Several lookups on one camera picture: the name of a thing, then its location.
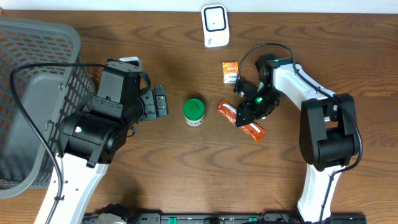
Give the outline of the green lid jar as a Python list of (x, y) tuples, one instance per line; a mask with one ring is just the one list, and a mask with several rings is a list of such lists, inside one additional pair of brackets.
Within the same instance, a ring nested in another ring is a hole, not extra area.
[(201, 125), (205, 119), (204, 103), (197, 98), (187, 100), (183, 106), (183, 115), (189, 126)]

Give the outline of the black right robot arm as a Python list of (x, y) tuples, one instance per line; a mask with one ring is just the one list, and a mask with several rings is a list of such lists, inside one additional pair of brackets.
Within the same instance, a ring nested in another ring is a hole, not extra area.
[(245, 100), (237, 108), (236, 126), (270, 115), (286, 96), (300, 110), (299, 148), (307, 164), (296, 204), (300, 223), (331, 223), (331, 201), (341, 174), (363, 155), (353, 97), (336, 94), (306, 74), (295, 58), (263, 55), (256, 62), (260, 84), (238, 78), (235, 92)]

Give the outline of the red brown chocolate bar wrapper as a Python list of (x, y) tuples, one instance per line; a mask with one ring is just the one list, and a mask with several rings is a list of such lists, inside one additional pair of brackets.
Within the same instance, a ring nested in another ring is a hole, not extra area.
[[(220, 114), (227, 118), (230, 123), (233, 125), (236, 124), (237, 113), (236, 108), (233, 105), (228, 103), (226, 100), (222, 100), (219, 103), (217, 110)], [(250, 135), (256, 142), (259, 142), (266, 133), (266, 130), (260, 127), (256, 122), (241, 126), (239, 129)]]

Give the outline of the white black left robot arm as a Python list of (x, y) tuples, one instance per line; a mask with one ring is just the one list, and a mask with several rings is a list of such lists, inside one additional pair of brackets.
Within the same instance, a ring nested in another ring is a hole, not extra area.
[(108, 60), (91, 109), (75, 110), (60, 123), (57, 162), (36, 223), (80, 223), (95, 188), (136, 123), (166, 117), (165, 88), (152, 86), (138, 57)]

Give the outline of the small orange carton box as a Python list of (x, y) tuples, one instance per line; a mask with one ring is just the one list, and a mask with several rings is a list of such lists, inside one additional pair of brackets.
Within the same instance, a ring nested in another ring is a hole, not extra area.
[(235, 83), (238, 77), (239, 65), (238, 62), (223, 62), (223, 83)]

